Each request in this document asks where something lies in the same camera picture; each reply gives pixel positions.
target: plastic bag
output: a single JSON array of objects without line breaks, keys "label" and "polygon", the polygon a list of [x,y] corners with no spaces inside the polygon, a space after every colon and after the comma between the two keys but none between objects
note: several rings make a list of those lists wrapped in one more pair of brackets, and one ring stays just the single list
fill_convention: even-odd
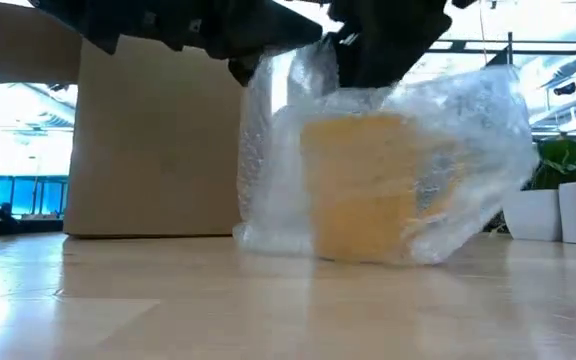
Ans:
[{"label": "plastic bag", "polygon": [[[336,83],[331,57],[325,42],[298,50],[289,87],[306,96],[289,96],[272,117],[244,117],[240,174],[255,175],[240,178],[248,203],[235,237],[276,255],[444,261],[537,164],[516,74],[497,67],[392,88],[313,87]],[[256,86],[272,73],[259,73],[249,95],[268,96]]]}]

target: green plant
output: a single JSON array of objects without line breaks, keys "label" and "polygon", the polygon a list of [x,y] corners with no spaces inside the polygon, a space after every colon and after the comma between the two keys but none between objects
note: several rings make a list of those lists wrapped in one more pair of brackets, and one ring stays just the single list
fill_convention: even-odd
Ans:
[{"label": "green plant", "polygon": [[576,182],[576,141],[566,138],[537,144],[541,159],[526,185],[527,190],[557,190],[559,185]]}]

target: table surface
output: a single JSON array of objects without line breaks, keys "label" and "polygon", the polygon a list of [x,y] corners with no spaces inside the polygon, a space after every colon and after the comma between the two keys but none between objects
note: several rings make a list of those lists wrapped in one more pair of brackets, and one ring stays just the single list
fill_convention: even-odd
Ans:
[{"label": "table surface", "polygon": [[232,239],[0,239],[0,359],[576,359],[576,245],[479,236],[446,264]]}]

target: yellow object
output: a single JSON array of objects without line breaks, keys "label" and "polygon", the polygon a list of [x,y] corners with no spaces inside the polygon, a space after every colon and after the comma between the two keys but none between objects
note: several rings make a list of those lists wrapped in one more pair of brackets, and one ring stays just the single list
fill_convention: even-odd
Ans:
[{"label": "yellow object", "polygon": [[405,118],[375,114],[307,124],[301,134],[311,196],[315,252],[352,262],[406,261],[414,234],[404,229],[440,214],[446,194],[420,214],[416,183],[440,144]]}]

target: cardboard box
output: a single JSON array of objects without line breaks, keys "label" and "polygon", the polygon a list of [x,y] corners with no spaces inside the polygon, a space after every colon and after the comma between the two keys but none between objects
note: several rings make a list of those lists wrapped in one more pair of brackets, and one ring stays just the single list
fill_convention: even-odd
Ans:
[{"label": "cardboard box", "polygon": [[242,89],[224,62],[134,38],[109,56],[35,9],[0,4],[0,81],[79,84],[66,232],[217,235],[239,221]]}]

